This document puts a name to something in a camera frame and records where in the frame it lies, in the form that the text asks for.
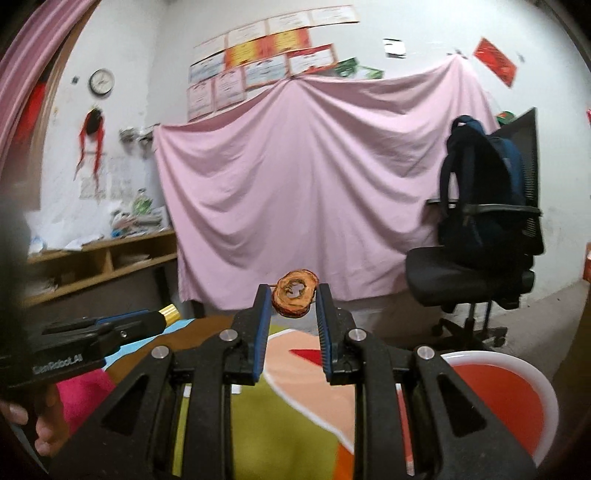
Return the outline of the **person's left hand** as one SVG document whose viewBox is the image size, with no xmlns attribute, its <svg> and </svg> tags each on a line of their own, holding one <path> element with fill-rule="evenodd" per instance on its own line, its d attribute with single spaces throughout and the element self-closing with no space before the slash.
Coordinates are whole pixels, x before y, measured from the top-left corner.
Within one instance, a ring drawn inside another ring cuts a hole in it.
<svg viewBox="0 0 591 480">
<path fill-rule="evenodd" d="M 56 385 L 46 388 L 41 406 L 35 425 L 34 447 L 40 456 L 53 458 L 70 437 Z M 29 419 L 23 406 L 4 400 L 1 401 L 1 413 L 8 422 L 20 426 L 26 425 Z"/>
</svg>

